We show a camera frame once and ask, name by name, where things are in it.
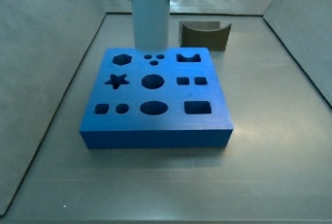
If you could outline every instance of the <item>rectangular hole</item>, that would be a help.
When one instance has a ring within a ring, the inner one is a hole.
[[[193,57],[185,57],[181,54],[177,54],[178,62],[201,62],[200,54],[196,54]]]
[[[186,101],[185,102],[186,114],[209,114],[212,113],[212,105],[208,101]]]
[[[194,78],[194,84],[197,84],[197,85],[206,85],[208,84],[206,78],[204,78],[204,77],[196,77]]]
[[[188,77],[178,77],[177,83],[178,83],[178,85],[189,85],[189,78]]]

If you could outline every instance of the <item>white vertical pillar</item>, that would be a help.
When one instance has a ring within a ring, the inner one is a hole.
[[[170,0],[132,0],[136,48],[168,48]]]

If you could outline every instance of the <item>shape sorter block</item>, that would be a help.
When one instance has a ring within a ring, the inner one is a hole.
[[[89,148],[227,146],[233,125],[206,48],[110,48],[81,124]]]

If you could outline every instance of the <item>star-shaped hole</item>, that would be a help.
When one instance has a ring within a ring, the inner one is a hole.
[[[117,76],[115,74],[111,74],[109,76],[109,81],[106,81],[103,84],[110,84],[113,85],[113,89],[118,89],[122,84],[129,84],[125,79],[128,77],[128,74],[123,74],[121,76]]]

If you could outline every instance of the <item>gray curved block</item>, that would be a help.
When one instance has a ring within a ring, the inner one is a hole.
[[[181,21],[181,47],[227,50],[232,24],[219,21]]]

